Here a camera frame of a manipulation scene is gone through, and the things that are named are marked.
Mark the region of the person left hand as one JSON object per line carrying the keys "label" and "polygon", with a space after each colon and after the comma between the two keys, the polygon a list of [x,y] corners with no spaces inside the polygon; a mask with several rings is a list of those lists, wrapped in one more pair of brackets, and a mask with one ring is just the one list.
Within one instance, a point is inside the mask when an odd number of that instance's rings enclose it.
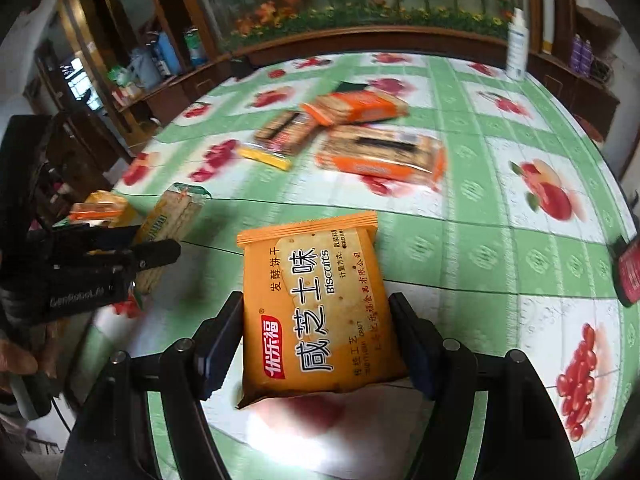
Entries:
{"label": "person left hand", "polygon": [[46,340],[34,356],[14,342],[1,341],[1,391],[11,393],[9,374],[32,375],[41,370],[49,378],[58,377],[58,355],[61,349],[61,338],[66,330],[64,320],[49,323],[46,327]]}

